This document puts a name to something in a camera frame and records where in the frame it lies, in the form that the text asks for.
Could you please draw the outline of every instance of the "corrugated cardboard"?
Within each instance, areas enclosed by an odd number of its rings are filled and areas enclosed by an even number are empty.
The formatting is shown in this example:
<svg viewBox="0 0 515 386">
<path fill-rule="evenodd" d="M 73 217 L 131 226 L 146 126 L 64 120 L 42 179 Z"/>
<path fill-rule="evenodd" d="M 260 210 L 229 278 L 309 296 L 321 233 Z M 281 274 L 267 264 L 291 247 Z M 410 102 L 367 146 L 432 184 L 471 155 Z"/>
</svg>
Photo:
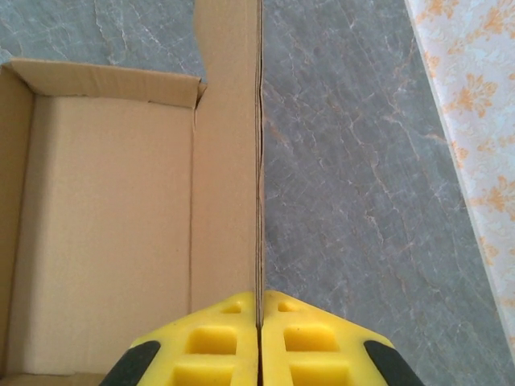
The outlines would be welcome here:
<svg viewBox="0 0 515 386">
<path fill-rule="evenodd" d="M 137 336 L 245 290 L 259 323 L 261 3 L 199 0 L 195 19 L 207 87 L 2 67 L 1 385 L 92 384 L 66 375 L 106 373 Z"/>
</svg>

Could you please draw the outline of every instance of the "floor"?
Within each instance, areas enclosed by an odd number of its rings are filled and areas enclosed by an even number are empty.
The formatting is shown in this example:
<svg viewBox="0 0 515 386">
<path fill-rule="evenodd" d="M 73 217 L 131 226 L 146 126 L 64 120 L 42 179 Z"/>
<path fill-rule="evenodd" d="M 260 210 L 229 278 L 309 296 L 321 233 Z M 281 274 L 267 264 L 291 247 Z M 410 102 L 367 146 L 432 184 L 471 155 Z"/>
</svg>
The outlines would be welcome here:
<svg viewBox="0 0 515 386">
<path fill-rule="evenodd" d="M 191 17 L 4 0 L 0 60 L 203 75 Z M 405 3 L 265 0 L 264 35 L 268 286 L 388 336 L 427 385 L 515 384 Z"/>
</svg>

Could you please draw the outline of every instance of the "black rubber part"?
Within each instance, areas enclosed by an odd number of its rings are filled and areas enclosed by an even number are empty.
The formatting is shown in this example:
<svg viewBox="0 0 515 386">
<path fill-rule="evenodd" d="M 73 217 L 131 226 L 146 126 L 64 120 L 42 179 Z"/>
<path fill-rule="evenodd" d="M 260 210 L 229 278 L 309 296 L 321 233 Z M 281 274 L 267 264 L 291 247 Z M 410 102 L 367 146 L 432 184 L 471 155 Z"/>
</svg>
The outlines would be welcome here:
<svg viewBox="0 0 515 386">
<path fill-rule="evenodd" d="M 388 386 L 424 386 L 397 350 L 375 340 L 367 340 L 364 346 Z"/>
<path fill-rule="evenodd" d="M 156 340 L 130 348 L 116 362 L 99 386 L 137 386 L 159 348 L 161 344 Z"/>
</svg>

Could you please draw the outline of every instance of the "floral patterned fabric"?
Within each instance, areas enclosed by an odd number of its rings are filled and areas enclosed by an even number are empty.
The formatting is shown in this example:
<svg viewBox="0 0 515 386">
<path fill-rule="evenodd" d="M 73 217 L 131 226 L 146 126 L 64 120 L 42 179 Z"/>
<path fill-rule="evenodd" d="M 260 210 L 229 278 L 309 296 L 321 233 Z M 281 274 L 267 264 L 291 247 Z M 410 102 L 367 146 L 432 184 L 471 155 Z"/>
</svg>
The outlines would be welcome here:
<svg viewBox="0 0 515 386">
<path fill-rule="evenodd" d="M 515 353 L 515 0 L 406 0 Z"/>
</svg>

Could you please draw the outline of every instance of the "yellow plastic object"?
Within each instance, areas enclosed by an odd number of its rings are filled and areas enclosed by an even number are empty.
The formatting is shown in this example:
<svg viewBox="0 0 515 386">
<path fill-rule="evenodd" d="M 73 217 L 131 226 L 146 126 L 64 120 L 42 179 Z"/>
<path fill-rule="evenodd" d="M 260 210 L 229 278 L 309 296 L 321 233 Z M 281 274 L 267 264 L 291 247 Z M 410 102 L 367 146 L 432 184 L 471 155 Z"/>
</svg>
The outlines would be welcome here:
<svg viewBox="0 0 515 386">
<path fill-rule="evenodd" d="M 385 337 L 276 291 L 265 292 L 266 386 L 387 386 L 363 343 Z"/>
<path fill-rule="evenodd" d="M 254 315 L 253 294 L 238 294 L 137 339 L 161 343 L 138 386 L 256 386 Z"/>
</svg>

